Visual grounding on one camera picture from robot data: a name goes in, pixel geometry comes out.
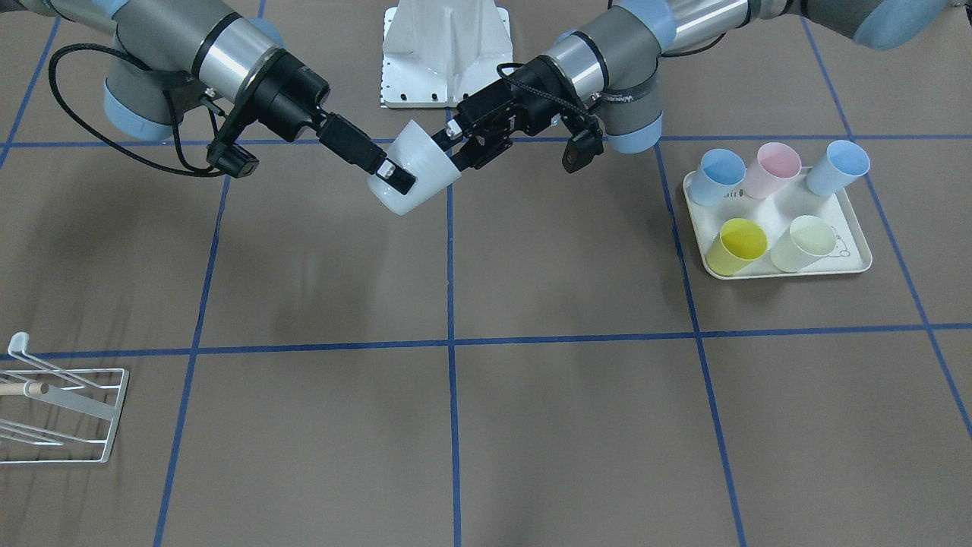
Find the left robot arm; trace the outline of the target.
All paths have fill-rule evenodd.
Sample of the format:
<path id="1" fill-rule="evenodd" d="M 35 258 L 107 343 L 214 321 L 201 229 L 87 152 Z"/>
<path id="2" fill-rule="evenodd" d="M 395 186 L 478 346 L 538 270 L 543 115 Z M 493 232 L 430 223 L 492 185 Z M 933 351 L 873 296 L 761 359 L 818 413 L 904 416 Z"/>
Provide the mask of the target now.
<path id="1" fill-rule="evenodd" d="M 618 1 L 524 65 L 497 66 L 497 82 L 465 98 L 434 135 L 458 170 L 482 169 L 559 119 L 572 173 L 604 152 L 639 153 L 659 142 L 659 65 L 702 51 L 756 20 L 800 15 L 875 51 L 919 35 L 944 1 Z"/>

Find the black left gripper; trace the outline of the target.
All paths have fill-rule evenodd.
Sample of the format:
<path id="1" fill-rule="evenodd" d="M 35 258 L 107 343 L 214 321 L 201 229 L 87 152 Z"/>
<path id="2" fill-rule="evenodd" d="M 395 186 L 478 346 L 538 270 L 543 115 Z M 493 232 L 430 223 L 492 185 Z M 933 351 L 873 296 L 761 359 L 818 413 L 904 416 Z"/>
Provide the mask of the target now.
<path id="1" fill-rule="evenodd" d="M 495 160 L 510 149 L 515 131 L 536 136 L 562 113 L 584 115 L 570 81 L 548 56 L 500 63 L 496 72 L 497 80 L 462 100 L 454 122 L 433 135 L 443 152 L 465 142 L 453 155 L 459 171 L 482 169 Z"/>

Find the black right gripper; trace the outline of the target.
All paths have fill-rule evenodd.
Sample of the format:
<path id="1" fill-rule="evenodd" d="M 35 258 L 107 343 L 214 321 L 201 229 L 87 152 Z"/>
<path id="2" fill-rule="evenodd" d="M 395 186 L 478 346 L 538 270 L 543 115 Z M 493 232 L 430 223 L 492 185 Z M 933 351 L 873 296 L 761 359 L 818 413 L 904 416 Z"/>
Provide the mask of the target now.
<path id="1" fill-rule="evenodd" d="M 400 194 L 408 194 L 417 181 L 415 175 L 387 158 L 383 148 L 342 115 L 323 115 L 316 136 L 320 144 L 339 158 L 364 172 L 375 172 L 379 180 Z"/>

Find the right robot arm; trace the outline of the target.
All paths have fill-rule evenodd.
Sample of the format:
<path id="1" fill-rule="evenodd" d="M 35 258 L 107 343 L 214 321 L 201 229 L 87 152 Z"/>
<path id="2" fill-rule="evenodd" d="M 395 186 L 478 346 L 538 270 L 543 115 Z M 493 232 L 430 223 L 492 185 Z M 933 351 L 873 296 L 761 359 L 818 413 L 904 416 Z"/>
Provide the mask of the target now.
<path id="1" fill-rule="evenodd" d="M 48 79 L 63 109 L 58 63 L 70 52 L 112 57 L 104 110 L 119 131 L 143 140 L 179 140 L 184 115 L 208 108 L 214 138 L 207 166 L 180 174 L 250 175 L 257 158 L 238 144 L 254 122 L 287 142 L 313 131 L 339 158 L 405 194 L 416 177 L 390 159 L 360 128 L 323 105 L 330 85 L 292 55 L 270 24 L 243 17 L 222 1 L 4 1 L 3 11 L 31 11 L 100 30 L 111 46 L 64 46 L 49 60 Z"/>

